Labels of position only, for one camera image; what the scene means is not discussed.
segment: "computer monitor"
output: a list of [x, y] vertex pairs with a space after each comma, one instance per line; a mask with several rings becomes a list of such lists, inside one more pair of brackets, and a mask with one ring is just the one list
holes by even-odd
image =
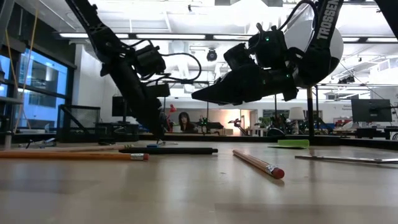
[[132, 116], [131, 110], [125, 104], [123, 96], [112, 97], [112, 116], [124, 116], [124, 110], [126, 110], [126, 116]]
[[352, 99], [353, 122], [392, 122], [390, 100]]

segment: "red eraser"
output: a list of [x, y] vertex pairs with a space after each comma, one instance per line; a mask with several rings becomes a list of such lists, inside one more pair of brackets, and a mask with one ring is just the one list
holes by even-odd
[[271, 174], [275, 179], [282, 179], [285, 176], [285, 172], [280, 168], [275, 168]]

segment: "person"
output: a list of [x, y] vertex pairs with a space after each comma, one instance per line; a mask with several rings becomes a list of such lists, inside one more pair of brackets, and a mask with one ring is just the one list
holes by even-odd
[[181, 132], [183, 132], [183, 133], [197, 133], [198, 132], [195, 125], [191, 123], [187, 112], [181, 112], [178, 116], [178, 121], [180, 123]]

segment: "white lamp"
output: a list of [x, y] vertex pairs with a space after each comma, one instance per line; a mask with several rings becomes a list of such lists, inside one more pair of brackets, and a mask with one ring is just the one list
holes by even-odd
[[304, 109], [302, 107], [293, 107], [289, 112], [289, 119], [292, 121], [296, 121], [295, 125], [295, 133], [299, 134], [299, 120], [304, 120]]

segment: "white sphere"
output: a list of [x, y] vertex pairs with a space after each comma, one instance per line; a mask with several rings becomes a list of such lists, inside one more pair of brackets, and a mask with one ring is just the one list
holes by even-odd
[[[308, 46], [312, 35], [312, 21], [302, 21], [295, 23], [285, 32], [285, 41], [287, 48], [296, 47], [302, 51]], [[330, 55], [333, 63], [331, 64], [330, 73], [337, 67], [344, 51], [343, 37], [338, 29], [335, 29], [330, 42]]]

